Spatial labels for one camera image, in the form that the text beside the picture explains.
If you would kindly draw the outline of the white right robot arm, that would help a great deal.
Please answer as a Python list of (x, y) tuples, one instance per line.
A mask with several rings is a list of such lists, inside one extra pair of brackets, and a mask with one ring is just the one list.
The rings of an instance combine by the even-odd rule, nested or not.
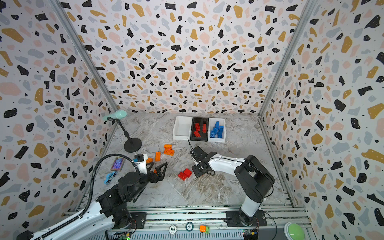
[(270, 172), (252, 155), (235, 159), (216, 152), (208, 154), (199, 146), (191, 149), (190, 154), (195, 162), (192, 169), (197, 178), (204, 174), (214, 176), (217, 172), (227, 173), (237, 178), (246, 194), (238, 216), (243, 224), (250, 225), (263, 200), (274, 191), (275, 179)]

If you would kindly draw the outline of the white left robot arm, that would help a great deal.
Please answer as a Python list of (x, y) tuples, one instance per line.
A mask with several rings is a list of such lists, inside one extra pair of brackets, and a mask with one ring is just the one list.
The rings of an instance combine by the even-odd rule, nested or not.
[(25, 231), (17, 236), (18, 240), (85, 240), (94, 234), (113, 228), (124, 228), (130, 223), (136, 223), (139, 228), (140, 220), (129, 213), (127, 203), (135, 203), (149, 183), (157, 183), (165, 178), (168, 163), (155, 168), (145, 168), (147, 174), (129, 172), (118, 180), (118, 183), (79, 213), (67, 221), (33, 233)]

